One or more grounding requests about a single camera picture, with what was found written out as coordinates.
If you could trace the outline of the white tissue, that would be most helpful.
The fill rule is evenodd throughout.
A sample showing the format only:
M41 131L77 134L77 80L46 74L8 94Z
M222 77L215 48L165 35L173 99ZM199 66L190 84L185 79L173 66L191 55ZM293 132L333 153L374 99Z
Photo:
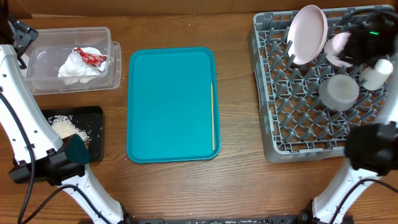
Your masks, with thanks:
M63 80L66 85L71 85L77 82L87 83L91 78L79 79L71 77L91 75L97 75L97 72L88 66L77 52L72 52L58 70L58 77L68 77L68 79Z

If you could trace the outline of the white paper cup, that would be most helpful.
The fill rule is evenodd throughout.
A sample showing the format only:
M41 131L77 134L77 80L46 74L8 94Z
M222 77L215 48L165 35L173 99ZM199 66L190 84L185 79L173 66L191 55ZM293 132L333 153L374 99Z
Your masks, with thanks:
M386 59L379 59L375 66L366 68L359 76L359 80L365 82L362 84L367 90L380 89L390 74L393 72L393 64Z

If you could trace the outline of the large white plate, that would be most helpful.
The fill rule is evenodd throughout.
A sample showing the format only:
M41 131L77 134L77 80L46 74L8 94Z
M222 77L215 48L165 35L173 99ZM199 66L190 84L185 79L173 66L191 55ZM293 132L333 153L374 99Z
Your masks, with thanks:
M287 36L287 42L292 42L288 56L295 55L293 63L304 65L315 59L326 43L327 33L326 15L318 6L307 5L299 10Z

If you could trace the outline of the red snack wrapper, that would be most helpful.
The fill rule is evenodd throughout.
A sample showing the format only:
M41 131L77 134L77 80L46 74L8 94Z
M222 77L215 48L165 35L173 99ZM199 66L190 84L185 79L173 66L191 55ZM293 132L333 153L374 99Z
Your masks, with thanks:
M103 54L94 54L84 51L82 48L74 48L74 52L78 53L82 61L97 72L103 73L106 68L107 56Z

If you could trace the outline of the grey bowl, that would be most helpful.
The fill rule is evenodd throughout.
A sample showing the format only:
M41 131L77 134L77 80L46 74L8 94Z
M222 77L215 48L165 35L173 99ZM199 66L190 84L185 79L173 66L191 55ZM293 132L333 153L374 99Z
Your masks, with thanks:
M359 96L359 86L347 75L334 75L320 85L318 89L322 103L335 111L350 109Z

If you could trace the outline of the white napkin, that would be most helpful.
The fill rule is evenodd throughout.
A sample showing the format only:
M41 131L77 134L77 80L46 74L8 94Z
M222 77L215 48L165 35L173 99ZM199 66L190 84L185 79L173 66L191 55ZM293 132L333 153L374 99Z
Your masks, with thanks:
M94 54L102 54L98 49L94 48L94 47L83 47L82 48L84 51L87 51L89 53L94 53ZM91 78L93 79L93 75L91 76L84 76L84 78Z

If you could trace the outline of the pile of white rice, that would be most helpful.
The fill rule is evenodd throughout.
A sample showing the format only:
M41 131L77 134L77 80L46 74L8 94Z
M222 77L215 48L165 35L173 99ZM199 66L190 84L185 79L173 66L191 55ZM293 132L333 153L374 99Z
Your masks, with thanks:
M47 120L52 129L55 130L55 132L59 134L62 139L73 134L77 134L85 143L89 143L90 137L86 131L79 129L75 124L72 123L71 116L56 115L51 116Z

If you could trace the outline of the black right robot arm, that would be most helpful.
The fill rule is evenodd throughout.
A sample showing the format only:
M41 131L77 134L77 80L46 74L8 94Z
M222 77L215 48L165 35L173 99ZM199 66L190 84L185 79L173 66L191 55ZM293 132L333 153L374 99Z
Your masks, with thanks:
M373 24L351 31L338 59L352 65L365 63L375 69L385 55L397 53L397 13L367 9ZM381 177L397 170L397 67L388 83L388 96L374 124L352 129L345 143L341 169L328 187L310 201L296 223L352 223L345 213L372 184L383 185Z

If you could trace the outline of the small white plate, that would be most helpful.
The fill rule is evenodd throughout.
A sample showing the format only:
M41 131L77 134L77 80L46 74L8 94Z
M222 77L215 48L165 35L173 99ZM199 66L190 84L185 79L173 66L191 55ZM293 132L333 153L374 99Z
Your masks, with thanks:
M352 67L352 64L344 62L338 58L338 54L341 53L350 37L349 32L342 32L336 34L331 38L324 47L324 52L326 53L326 59L334 66L347 68Z

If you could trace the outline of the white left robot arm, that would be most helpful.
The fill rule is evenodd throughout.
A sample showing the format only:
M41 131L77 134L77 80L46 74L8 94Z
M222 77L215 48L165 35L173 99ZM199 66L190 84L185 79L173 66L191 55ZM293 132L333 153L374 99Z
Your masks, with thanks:
M18 223L27 223L59 192L64 191L93 223L134 223L133 217L113 199L90 169L88 149L77 134L61 138L45 119L21 70L25 63L17 46L16 21L9 4L1 1L1 125L14 151L11 179L28 183ZM24 217L35 182L57 189L27 218Z

